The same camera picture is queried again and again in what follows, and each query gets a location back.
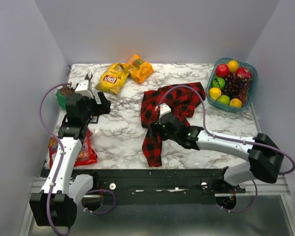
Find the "red black plaid shirt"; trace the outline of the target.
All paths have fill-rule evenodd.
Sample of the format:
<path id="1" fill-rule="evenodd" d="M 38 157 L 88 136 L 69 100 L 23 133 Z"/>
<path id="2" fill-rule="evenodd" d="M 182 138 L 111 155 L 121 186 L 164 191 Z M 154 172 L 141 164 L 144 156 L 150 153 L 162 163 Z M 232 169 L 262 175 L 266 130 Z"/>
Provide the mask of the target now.
<path id="1" fill-rule="evenodd" d="M 162 165 L 162 141 L 158 140 L 155 143 L 149 134 L 149 125 L 158 120 L 158 114 L 155 107 L 159 103 L 166 103 L 172 109 L 174 114 L 178 116 L 179 120 L 189 126 L 190 123 L 187 121 L 187 118 L 193 117 L 196 107 L 201 103 L 198 95 L 196 95 L 194 91 L 196 90 L 203 100 L 206 99 L 206 92 L 202 84 L 196 82 L 184 84 L 183 88 L 174 89 L 164 100 L 162 100 L 161 98 L 164 94 L 175 86 L 176 85 L 169 85 L 158 88 L 157 90 L 148 90 L 144 92 L 140 115 L 142 128 L 146 128 L 147 133 L 142 144 L 142 151 L 147 159 L 149 167 L 160 167 Z"/>

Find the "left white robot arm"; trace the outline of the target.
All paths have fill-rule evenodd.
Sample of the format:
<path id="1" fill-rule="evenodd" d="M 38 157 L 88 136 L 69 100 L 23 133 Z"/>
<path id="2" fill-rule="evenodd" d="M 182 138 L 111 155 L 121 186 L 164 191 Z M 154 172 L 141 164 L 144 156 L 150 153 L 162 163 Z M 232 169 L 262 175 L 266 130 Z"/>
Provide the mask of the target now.
<path id="1" fill-rule="evenodd" d="M 98 180 L 90 175 L 78 175 L 71 183 L 75 161 L 87 137 L 88 125 L 93 117 L 110 113 L 111 102 L 103 92 L 95 98 L 74 93 L 66 99 L 66 114 L 58 134 L 53 165 L 39 193 L 30 196 L 29 204 L 38 226 L 72 227 L 77 206 L 83 196 L 99 189 Z"/>

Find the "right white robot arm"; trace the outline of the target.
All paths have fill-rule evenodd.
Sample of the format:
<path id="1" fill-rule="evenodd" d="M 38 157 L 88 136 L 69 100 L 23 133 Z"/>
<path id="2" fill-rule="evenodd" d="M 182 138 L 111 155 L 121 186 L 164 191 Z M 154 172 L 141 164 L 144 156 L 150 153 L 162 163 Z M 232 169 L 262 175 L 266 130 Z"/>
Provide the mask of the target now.
<path id="1" fill-rule="evenodd" d="M 217 151 L 243 159 L 243 163 L 227 167 L 217 179 L 217 189 L 223 193 L 255 179 L 276 183 L 283 162 L 283 154 L 266 134 L 236 137 L 214 133 L 203 127 L 187 126 L 172 113 L 151 123 L 150 135 L 153 141 L 172 140 L 185 149 Z"/>

